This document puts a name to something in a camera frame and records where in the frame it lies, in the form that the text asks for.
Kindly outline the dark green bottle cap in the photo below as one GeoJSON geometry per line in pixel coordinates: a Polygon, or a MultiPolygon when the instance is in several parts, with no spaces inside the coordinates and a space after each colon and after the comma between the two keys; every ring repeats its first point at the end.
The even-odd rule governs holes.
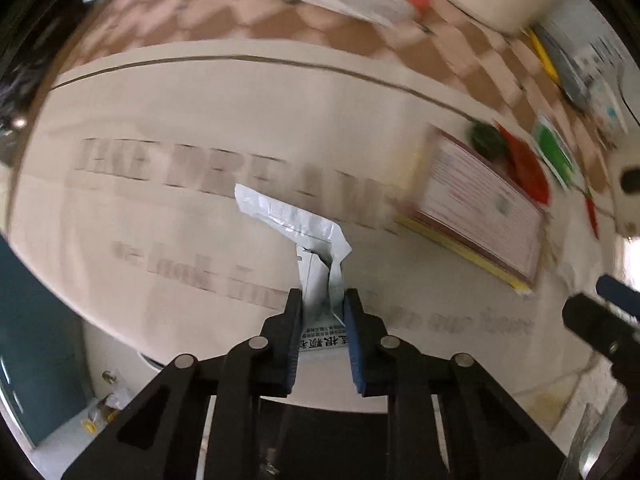
{"type": "Polygon", "coordinates": [[[500,131],[488,122],[473,122],[469,139],[477,154],[490,162],[501,158],[506,152],[506,140],[500,131]]]}

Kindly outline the yellow capped oil bottle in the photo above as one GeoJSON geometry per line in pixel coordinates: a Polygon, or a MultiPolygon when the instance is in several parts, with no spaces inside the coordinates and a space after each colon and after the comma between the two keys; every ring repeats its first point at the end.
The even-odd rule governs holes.
{"type": "Polygon", "coordinates": [[[110,424],[119,413],[119,409],[108,405],[107,398],[104,398],[88,408],[87,414],[81,419],[80,424],[87,434],[95,436],[110,424]]]}

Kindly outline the red chili pepper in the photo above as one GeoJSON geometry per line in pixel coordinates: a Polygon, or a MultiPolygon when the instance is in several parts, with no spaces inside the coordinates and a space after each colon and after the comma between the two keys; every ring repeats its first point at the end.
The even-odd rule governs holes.
{"type": "Polygon", "coordinates": [[[590,224],[590,228],[594,238],[597,240],[599,238],[599,226],[598,226],[598,218],[596,205],[594,204],[592,194],[588,186],[585,186],[584,192],[582,192],[585,197],[585,204],[587,209],[587,216],[590,224]]]}

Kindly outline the grey smartphone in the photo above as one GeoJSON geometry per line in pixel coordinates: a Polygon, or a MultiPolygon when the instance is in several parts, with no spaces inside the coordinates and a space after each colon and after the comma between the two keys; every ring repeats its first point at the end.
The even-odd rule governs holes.
{"type": "Polygon", "coordinates": [[[574,107],[581,112],[588,110],[588,87],[577,64],[547,29],[538,26],[540,41],[546,46],[549,58],[560,78],[560,86],[574,107]]]}

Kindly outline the pink yellow box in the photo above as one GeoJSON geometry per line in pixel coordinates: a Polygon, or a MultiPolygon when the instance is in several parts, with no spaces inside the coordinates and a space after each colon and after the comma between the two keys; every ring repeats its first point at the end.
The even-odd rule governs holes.
{"type": "Polygon", "coordinates": [[[472,148],[426,134],[395,221],[505,282],[521,295],[537,281],[546,215],[472,148]]]}

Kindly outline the red foil wrapper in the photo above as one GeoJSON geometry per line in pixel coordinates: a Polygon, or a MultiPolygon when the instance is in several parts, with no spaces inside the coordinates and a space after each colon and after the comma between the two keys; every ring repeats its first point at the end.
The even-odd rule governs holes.
{"type": "Polygon", "coordinates": [[[538,159],[528,144],[498,125],[506,142],[506,168],[511,180],[532,200],[547,206],[550,203],[549,185],[538,159]]]}

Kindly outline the yellow pen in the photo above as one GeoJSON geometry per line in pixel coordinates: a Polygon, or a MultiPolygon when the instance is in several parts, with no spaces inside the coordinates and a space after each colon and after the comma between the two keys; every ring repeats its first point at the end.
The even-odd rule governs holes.
{"type": "Polygon", "coordinates": [[[541,43],[538,36],[534,33],[533,29],[526,29],[526,35],[530,43],[534,47],[535,53],[538,56],[538,60],[541,62],[542,68],[544,69],[548,77],[559,87],[561,85],[561,79],[558,71],[551,61],[550,56],[548,55],[546,48],[541,43]]]}

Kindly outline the green white sachet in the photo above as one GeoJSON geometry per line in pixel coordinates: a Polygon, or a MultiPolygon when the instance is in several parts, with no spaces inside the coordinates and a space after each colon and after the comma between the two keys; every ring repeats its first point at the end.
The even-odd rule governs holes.
{"type": "Polygon", "coordinates": [[[532,136],[538,155],[562,189],[568,190],[572,186],[582,188],[584,179],[578,163],[559,131],[545,114],[537,114],[532,136]]]}

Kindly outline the blue kitchen cabinet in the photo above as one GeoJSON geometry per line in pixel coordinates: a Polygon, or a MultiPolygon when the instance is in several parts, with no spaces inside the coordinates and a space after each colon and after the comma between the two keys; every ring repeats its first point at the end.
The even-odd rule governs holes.
{"type": "Polygon", "coordinates": [[[1,391],[32,445],[93,399],[80,317],[1,243],[1,391]]]}

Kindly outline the silver foil sachet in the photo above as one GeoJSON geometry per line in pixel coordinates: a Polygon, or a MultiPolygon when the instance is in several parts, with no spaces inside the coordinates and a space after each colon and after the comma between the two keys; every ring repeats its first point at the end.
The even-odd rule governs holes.
{"type": "Polygon", "coordinates": [[[317,351],[347,346],[342,304],[345,295],[342,263],[352,252],[342,228],[245,185],[234,188],[242,214],[259,220],[292,240],[303,293],[303,331],[299,349],[317,351]]]}

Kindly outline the checkered beige tablecloth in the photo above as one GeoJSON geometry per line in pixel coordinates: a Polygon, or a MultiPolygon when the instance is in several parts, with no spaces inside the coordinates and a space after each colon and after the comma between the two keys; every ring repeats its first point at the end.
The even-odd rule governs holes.
{"type": "Polygon", "coordinates": [[[596,365],[561,308],[615,261],[608,176],[526,36],[447,0],[393,28],[283,0],[111,0],[30,130],[8,239],[100,330],[157,361],[206,359],[299,283],[294,244],[240,213],[237,184],[337,222],[369,311],[422,351],[471,353],[529,413],[562,411],[596,365]],[[538,113],[587,179],[551,185],[521,295],[397,223],[395,203],[429,131],[464,139],[482,120],[529,141],[538,113]]]}

